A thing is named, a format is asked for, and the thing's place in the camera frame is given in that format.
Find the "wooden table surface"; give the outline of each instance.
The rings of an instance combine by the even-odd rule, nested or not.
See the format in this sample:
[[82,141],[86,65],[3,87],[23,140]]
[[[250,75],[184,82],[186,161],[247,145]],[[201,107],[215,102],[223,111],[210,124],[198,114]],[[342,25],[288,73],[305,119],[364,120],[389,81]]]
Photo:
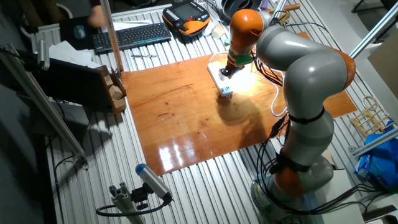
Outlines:
[[[122,74],[147,165],[162,175],[266,139],[279,119],[271,114],[275,87],[255,75],[232,79],[222,98],[207,70],[211,55]],[[213,61],[226,63],[226,54]],[[356,111],[345,91],[325,108],[339,117]],[[274,111],[285,108],[283,91]]]

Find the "power strip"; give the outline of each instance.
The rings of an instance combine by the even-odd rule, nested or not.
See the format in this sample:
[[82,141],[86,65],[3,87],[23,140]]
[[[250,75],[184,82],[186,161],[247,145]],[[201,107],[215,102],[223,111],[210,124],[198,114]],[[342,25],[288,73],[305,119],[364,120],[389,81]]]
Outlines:
[[220,62],[213,62],[207,65],[207,69],[220,95],[222,97],[229,97],[232,95],[233,90],[229,84],[229,78],[220,73],[220,69],[222,68]]

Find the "orange device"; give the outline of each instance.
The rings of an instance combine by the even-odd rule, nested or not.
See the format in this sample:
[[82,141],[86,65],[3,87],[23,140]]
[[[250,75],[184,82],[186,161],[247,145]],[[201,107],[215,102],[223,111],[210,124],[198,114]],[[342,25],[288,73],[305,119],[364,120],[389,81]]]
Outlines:
[[183,35],[199,34],[210,22],[210,14],[193,1],[175,3],[163,10],[163,20]]

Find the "metal bar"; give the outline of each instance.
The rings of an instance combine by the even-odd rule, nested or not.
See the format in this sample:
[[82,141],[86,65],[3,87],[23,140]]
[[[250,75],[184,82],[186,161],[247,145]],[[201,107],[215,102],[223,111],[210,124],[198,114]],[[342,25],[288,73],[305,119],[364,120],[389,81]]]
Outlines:
[[388,32],[391,29],[391,27],[395,26],[397,21],[398,21],[398,18],[396,18],[393,22],[391,22],[391,24],[387,28],[385,28],[383,32],[381,32],[379,35],[377,35],[376,40],[374,40],[374,43],[375,44],[378,43],[379,39],[381,37],[383,37],[384,34],[386,34],[386,32]]
[[274,13],[274,15],[272,16],[272,19],[274,19],[274,18],[278,19],[278,18],[279,18],[280,12],[281,12],[282,10],[284,10],[285,4],[286,4],[286,0],[280,0],[280,1],[278,2],[278,5],[276,5],[276,8],[275,8],[275,13]]
[[[18,55],[16,49],[11,44],[7,45],[6,49]],[[33,75],[30,72],[25,71],[20,59],[6,53],[1,53],[0,59],[25,89],[27,94],[32,98],[33,102],[41,110],[51,125],[55,128],[55,130],[58,132],[58,135],[61,136],[61,138],[68,146],[70,146],[70,148],[79,158],[85,160],[86,153],[81,148],[79,142],[75,139],[68,126],[63,122],[60,115],[51,105],[47,99],[47,96],[44,94],[43,89],[37,83]]]
[[113,54],[116,59],[116,66],[118,67],[118,73],[121,73],[124,71],[124,69],[123,69],[122,58],[120,56],[118,38],[116,37],[116,32],[113,27],[112,12],[109,6],[109,1],[108,0],[100,0],[100,1],[101,1],[102,11],[105,17],[106,28],[108,28],[109,40],[111,41]]
[[362,4],[362,2],[365,0],[360,0],[360,2],[351,10],[352,13],[356,13],[356,9]]
[[355,49],[349,54],[349,56],[355,59],[377,36],[380,31],[388,25],[388,23],[395,18],[398,13],[398,2],[387,12],[387,14],[380,20],[376,26],[366,35],[366,37],[355,47]]
[[397,136],[398,136],[398,128],[394,128],[393,130],[389,131],[388,133],[373,140],[369,144],[366,144],[366,145],[360,147],[359,149],[355,150],[353,152],[353,156],[358,157],[360,155],[363,155],[365,152],[368,152],[368,151],[374,149],[375,147],[378,147],[381,144],[385,143],[386,141],[389,141]]

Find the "white plastic part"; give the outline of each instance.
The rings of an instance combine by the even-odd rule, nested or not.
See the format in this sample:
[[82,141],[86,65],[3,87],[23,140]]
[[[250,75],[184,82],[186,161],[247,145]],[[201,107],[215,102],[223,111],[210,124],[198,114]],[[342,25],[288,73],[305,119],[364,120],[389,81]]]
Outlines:
[[229,97],[232,95],[233,90],[229,84],[229,78],[220,73],[220,69],[222,68],[220,62],[213,62],[207,65],[207,69],[220,95],[222,97]]
[[204,35],[205,37],[210,35],[211,32],[213,31],[215,25],[214,22],[209,22],[206,26],[206,28],[203,29],[203,31],[201,32],[202,35]]
[[[131,201],[129,189],[125,182],[120,183],[120,188],[117,189],[115,186],[109,187],[109,192],[113,195],[113,204],[122,212],[138,212],[136,204]],[[126,217],[132,224],[145,224],[144,219],[140,215]]]

